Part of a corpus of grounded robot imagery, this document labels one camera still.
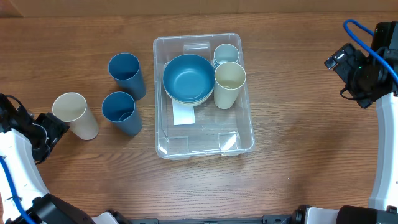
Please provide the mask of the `tall cream cup front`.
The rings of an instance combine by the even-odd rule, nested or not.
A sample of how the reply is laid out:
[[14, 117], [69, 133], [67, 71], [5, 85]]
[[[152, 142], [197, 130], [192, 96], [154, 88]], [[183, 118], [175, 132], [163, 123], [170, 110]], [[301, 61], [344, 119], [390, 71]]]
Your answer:
[[79, 93], [60, 95], [52, 105], [52, 112], [82, 140], [94, 139], [100, 131], [86, 99]]

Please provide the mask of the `tall cream cup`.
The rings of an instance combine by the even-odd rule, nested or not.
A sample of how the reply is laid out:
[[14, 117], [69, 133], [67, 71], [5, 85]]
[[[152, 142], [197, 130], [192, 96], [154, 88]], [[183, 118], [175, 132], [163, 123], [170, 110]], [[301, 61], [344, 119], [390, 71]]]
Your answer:
[[82, 140], [94, 139], [100, 131], [86, 99], [79, 93], [60, 95], [52, 105], [52, 112]]
[[246, 82], [246, 72], [236, 62], [225, 62], [215, 70], [214, 101], [221, 109], [232, 107]]

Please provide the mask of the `tall blue cup front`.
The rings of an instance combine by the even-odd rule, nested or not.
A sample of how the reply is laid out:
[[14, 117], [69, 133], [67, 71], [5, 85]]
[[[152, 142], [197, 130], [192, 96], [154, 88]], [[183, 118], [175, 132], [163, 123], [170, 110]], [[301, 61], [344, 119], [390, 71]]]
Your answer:
[[102, 103], [102, 114], [124, 133], [135, 136], [142, 129], [142, 120], [134, 98], [123, 91], [109, 94]]

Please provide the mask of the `tall blue cup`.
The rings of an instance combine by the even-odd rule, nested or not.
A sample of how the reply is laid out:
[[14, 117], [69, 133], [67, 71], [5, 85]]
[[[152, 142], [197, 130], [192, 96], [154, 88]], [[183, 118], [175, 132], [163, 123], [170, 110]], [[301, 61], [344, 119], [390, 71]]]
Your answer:
[[127, 52], [116, 54], [108, 63], [108, 72], [135, 100], [146, 95], [141, 65], [135, 55]]
[[102, 103], [102, 114], [124, 133], [135, 136], [142, 129], [142, 120], [134, 98], [123, 91], [109, 94]]

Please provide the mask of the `tall blue cup back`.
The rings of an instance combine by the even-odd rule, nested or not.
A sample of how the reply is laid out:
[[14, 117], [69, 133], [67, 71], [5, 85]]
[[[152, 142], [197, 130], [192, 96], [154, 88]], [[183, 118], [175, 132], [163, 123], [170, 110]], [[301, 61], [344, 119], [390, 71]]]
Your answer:
[[127, 52], [116, 54], [108, 63], [108, 72], [135, 100], [146, 95], [141, 65], [135, 55]]

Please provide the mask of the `tall cream cup back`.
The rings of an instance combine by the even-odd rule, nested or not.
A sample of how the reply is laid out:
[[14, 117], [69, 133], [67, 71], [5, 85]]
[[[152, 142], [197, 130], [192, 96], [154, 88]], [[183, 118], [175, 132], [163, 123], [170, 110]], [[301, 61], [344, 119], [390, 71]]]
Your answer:
[[215, 70], [214, 101], [221, 109], [232, 107], [246, 82], [246, 72], [236, 62], [225, 62]]

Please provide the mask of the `small grey cup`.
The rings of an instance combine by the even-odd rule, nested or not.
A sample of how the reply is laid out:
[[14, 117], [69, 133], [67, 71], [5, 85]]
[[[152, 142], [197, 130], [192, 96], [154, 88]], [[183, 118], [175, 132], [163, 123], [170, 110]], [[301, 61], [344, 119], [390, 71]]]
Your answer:
[[217, 46], [213, 54], [213, 62], [215, 67], [218, 67], [225, 62], [239, 61], [239, 50], [231, 44], [221, 44]]

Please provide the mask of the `cream bowl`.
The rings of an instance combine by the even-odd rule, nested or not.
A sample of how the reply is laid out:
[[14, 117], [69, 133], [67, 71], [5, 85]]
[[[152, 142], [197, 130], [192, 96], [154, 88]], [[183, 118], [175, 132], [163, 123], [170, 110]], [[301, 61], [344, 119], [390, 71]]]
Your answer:
[[214, 90], [214, 89], [212, 89], [212, 90], [209, 92], [209, 94], [207, 94], [207, 95], [206, 95], [204, 98], [202, 98], [201, 100], [194, 101], [194, 102], [182, 102], [182, 101], [179, 101], [179, 100], [175, 99], [174, 97], [172, 97], [168, 91], [165, 90], [165, 92], [166, 92], [166, 94], [167, 94], [173, 101], [176, 101], [177, 103], [180, 103], [180, 104], [182, 104], [182, 105], [188, 105], [188, 106], [198, 106], [198, 105], [204, 103], [204, 102], [211, 96], [211, 94], [213, 93], [213, 90]]

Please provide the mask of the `teal blue bowl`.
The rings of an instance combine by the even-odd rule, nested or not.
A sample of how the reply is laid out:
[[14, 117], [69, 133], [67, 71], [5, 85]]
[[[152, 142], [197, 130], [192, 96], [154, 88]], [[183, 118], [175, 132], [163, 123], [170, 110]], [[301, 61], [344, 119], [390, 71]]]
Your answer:
[[179, 55], [165, 67], [162, 83], [171, 98], [184, 103], [196, 103], [213, 91], [215, 69], [202, 56]]

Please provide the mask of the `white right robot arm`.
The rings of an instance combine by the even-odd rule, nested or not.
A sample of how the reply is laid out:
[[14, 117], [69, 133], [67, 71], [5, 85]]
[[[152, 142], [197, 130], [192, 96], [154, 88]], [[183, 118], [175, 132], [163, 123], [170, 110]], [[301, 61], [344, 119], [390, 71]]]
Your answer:
[[397, 223], [397, 22], [380, 22], [370, 30], [348, 19], [343, 27], [369, 55], [347, 43], [325, 66], [344, 81], [341, 94], [348, 91], [348, 99], [364, 109], [376, 105], [379, 143], [368, 207], [301, 205], [283, 223]]

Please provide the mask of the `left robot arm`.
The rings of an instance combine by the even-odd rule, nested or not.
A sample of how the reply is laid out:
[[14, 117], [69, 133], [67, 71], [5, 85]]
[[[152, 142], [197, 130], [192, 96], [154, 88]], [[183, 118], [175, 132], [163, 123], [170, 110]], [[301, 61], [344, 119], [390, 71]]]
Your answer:
[[1, 199], [4, 223], [117, 224], [107, 211], [91, 217], [50, 194], [39, 172], [40, 164], [68, 131], [52, 113], [33, 117], [11, 95], [1, 95]]

